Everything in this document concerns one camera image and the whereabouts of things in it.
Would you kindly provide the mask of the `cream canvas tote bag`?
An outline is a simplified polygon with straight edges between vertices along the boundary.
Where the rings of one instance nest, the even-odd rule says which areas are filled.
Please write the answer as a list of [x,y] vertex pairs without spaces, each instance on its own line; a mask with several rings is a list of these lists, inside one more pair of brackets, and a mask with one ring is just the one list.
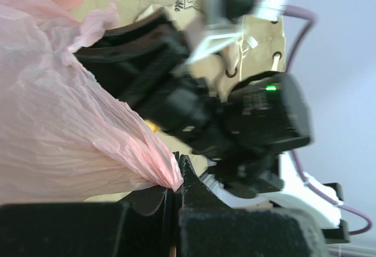
[[[159,18],[163,13],[176,29],[182,31],[198,15],[194,0],[150,2],[140,11],[137,21]],[[286,39],[283,22],[272,23],[248,17],[243,19],[243,29],[245,34],[238,42],[228,45],[218,55],[212,54],[189,65],[194,77],[205,78],[222,96],[238,80],[265,70],[284,69]],[[135,48],[127,42],[111,42],[112,32],[108,31],[100,41],[91,48],[82,48],[76,56],[84,58],[81,63],[105,90],[119,97],[123,89],[143,75],[145,68],[163,53],[163,49],[154,46],[154,38],[158,38],[162,31],[162,28],[143,30]]]

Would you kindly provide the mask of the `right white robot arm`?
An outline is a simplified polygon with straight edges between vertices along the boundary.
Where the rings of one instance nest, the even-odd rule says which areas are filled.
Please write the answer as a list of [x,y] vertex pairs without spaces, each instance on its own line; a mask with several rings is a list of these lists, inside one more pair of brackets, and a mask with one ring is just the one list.
[[308,212],[328,244],[349,242],[340,210],[304,185],[288,152],[310,143],[308,108],[296,81],[266,71],[236,84],[225,102],[185,62],[187,36],[162,11],[105,32],[77,59],[113,97],[214,161],[209,173],[240,198],[265,195]]

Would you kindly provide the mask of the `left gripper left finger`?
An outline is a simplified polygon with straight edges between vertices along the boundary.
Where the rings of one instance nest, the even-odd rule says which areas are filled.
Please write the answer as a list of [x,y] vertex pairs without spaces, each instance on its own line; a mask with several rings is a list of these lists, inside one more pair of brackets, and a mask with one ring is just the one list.
[[1,206],[1,256],[168,256],[174,192],[155,186],[118,202]]

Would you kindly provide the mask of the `pink plastic bag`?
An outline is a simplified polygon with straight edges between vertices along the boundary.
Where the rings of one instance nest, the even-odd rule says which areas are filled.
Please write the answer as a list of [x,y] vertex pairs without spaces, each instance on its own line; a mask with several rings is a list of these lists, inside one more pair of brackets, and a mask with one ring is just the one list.
[[109,2],[79,22],[51,0],[1,0],[2,204],[182,185],[161,139],[75,58],[117,25]]

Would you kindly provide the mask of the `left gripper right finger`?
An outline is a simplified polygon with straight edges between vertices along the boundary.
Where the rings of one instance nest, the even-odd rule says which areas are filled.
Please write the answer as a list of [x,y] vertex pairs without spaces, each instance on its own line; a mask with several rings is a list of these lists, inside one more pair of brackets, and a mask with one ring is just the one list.
[[184,183],[177,193],[177,256],[327,256],[321,230],[303,211],[232,209],[179,156]]

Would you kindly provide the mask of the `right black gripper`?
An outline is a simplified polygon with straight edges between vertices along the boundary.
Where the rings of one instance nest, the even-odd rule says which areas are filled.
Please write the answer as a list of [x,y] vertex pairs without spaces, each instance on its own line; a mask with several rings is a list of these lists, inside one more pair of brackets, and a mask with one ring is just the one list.
[[184,34],[164,12],[105,32],[76,58],[114,98],[210,160],[223,158],[220,100],[185,65]]

